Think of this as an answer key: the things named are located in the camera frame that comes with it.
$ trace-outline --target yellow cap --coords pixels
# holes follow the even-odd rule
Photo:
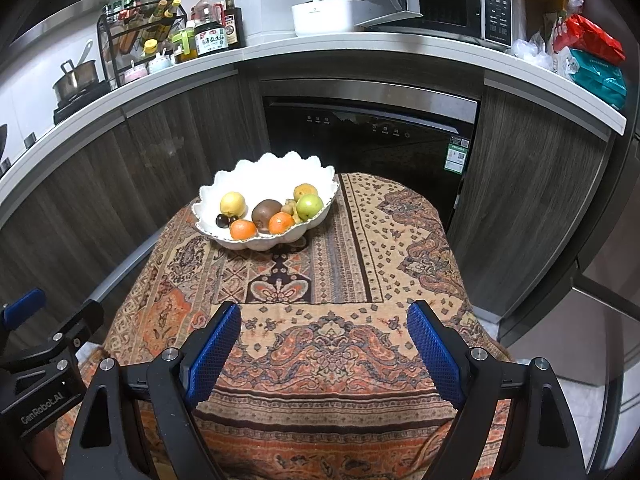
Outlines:
[[[152,54],[158,48],[158,40],[145,41],[145,54]]]

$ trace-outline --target white plate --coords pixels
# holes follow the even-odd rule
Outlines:
[[[240,160],[233,171],[217,172],[212,186],[200,188],[200,201],[191,206],[198,219],[196,229],[233,251],[245,248],[267,251],[277,244],[295,242],[306,230],[316,227],[329,213],[338,191],[334,174],[334,167],[323,168],[316,156],[302,159],[296,152],[289,152],[282,158],[273,153],[265,153],[257,162]],[[293,190],[300,184],[315,186],[324,207],[313,218],[293,226],[281,235],[258,234],[248,240],[233,240],[228,228],[216,225],[216,216],[220,214],[220,199],[230,191],[237,191],[244,196],[247,212],[243,218],[251,220],[251,211],[262,200],[271,198],[284,204],[287,198],[293,198]]]

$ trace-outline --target red bag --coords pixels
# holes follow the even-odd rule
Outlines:
[[[612,38],[595,23],[590,22],[580,14],[574,14],[567,19],[554,39],[554,51],[560,52],[570,46],[578,50],[585,50],[611,64],[619,65],[625,58],[622,45]]]

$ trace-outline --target tablecloth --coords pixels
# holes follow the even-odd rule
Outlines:
[[[194,228],[190,205],[167,224],[104,344],[121,365],[180,346],[222,301],[241,305],[241,335],[194,412],[230,478],[420,479],[455,410],[440,399],[406,329],[426,300],[470,346],[508,357],[470,309],[437,211],[422,196],[363,173],[338,175],[330,214],[299,241],[229,251]],[[60,419],[62,454],[78,412]],[[476,470],[491,472],[501,401]],[[150,405],[154,460],[168,469]]]

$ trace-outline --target green apple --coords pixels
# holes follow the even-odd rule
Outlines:
[[[296,204],[296,212],[303,222],[313,218],[322,209],[324,204],[318,195],[303,195]]]

